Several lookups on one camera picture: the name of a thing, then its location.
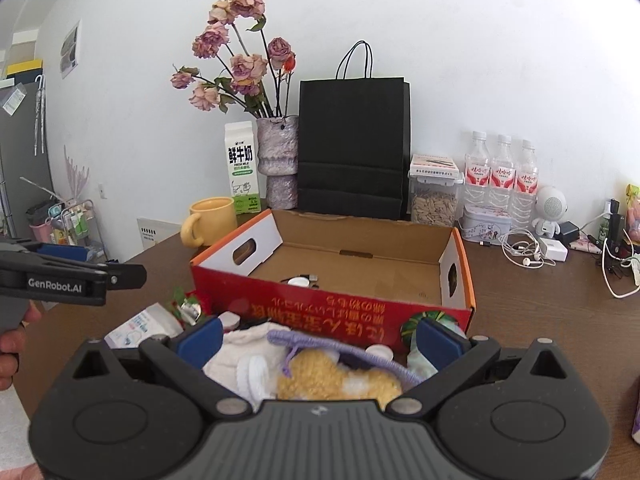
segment white cable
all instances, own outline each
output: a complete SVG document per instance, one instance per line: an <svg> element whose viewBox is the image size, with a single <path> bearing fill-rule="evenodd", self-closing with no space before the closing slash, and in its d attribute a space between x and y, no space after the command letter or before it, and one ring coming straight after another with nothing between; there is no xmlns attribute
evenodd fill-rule
<svg viewBox="0 0 640 480"><path fill-rule="evenodd" d="M638 285L636 287L636 289L632 290L631 292L628 292L626 294L616 294L611 289L611 285L609 285L609 280L607 279L607 273L604 270L605 251L609 254L609 256L611 258L613 258L613 259L615 259L615 260L620 262L620 267L624 267L626 269L627 267L631 266L631 260L633 259L633 257L635 256L636 253L634 252L634 245L633 245L633 242L631 241L631 238L627 234L626 230L623 230L623 231L625 233L626 239L629 241L629 244L631 245L631 256L629 256L628 258L619 258L619 257L614 256L613 254L611 254L611 252L609 251L609 247L607 245L607 238L605 238L603 243L602 243L602 247L604 248L604 250L602 251L602 259L601 259L602 277L604 278L604 282L607 284L607 288L609 289L609 292L611 293L611 295L614 298L617 298L619 300L622 300L623 298L628 298L629 296L634 295L636 292L638 292L640 290L640 285Z"/></svg>
<svg viewBox="0 0 640 480"><path fill-rule="evenodd" d="M509 236L522 235L531 240L526 242L521 240L511 245L509 243ZM531 231L523 228L514 228L507 234L500 237L500 243L502 245L502 252L504 256L514 265L522 267L523 269L539 269L545 265L552 267L556 266L555 261L545 258L540 250L540 242L531 233ZM517 262L512 256L522 257L523 263Z"/></svg>
<svg viewBox="0 0 640 480"><path fill-rule="evenodd" d="M604 215L608 215L608 214L610 214L610 212L609 212L609 211L604 212L604 213L600 213L598 216L596 216L596 218L592 218L592 219L591 219L591 220L589 220L585 225L583 225L583 226L580 228L580 231L582 231L585 227L587 227L587 225L589 225L589 224L593 224L597 219L602 218Z"/></svg>

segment white earphones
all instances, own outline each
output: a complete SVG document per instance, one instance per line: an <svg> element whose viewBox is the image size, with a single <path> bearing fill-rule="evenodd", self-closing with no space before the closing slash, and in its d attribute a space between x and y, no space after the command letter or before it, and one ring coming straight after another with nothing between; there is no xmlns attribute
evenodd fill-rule
<svg viewBox="0 0 640 480"><path fill-rule="evenodd" d="M508 241L509 236L511 235L525 236L530 241L519 240L511 245ZM500 237L500 242L502 243L502 252L504 253L504 256L506 256L507 259L514 265L523 267L524 269L539 269L540 267L544 267L545 265L556 265L555 261L548 260L542 255L542 252L540 251L540 243L529 230L514 228L507 234L502 235ZM521 257L522 263L514 260L512 256Z"/></svg>

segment mug handle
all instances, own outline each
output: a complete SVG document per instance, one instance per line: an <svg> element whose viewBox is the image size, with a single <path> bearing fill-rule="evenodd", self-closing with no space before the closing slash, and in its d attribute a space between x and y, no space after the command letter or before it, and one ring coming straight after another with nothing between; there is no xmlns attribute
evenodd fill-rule
<svg viewBox="0 0 640 480"><path fill-rule="evenodd" d="M194 249L200 247L204 243L204 238L193 237L193 226L198 220L200 220L200 213L194 213L184 221L180 228L180 240L182 240L182 243L185 246L192 247Z"/></svg>

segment yellow fluffy toy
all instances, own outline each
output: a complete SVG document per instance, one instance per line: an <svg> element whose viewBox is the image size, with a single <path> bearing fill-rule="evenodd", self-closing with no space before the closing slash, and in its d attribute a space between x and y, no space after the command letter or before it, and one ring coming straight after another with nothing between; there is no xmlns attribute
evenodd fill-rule
<svg viewBox="0 0 640 480"><path fill-rule="evenodd" d="M307 348L289 364L291 378L278 379L278 398L287 400L376 399L382 410L402 394L400 381L379 369L344 370L322 350Z"/></svg>

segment refrigerator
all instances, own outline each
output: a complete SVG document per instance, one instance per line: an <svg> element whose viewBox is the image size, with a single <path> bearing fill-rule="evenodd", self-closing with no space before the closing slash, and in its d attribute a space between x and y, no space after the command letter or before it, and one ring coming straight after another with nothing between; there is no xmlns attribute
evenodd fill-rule
<svg viewBox="0 0 640 480"><path fill-rule="evenodd" d="M26 95L12 116L0 108L0 205L7 220L9 234L16 238L33 238L27 221L28 208L50 198L49 193L20 179L53 188L49 170L46 139L44 153L38 130L38 151L34 155L37 83L25 84ZM0 90L0 100L13 88Z"/></svg>

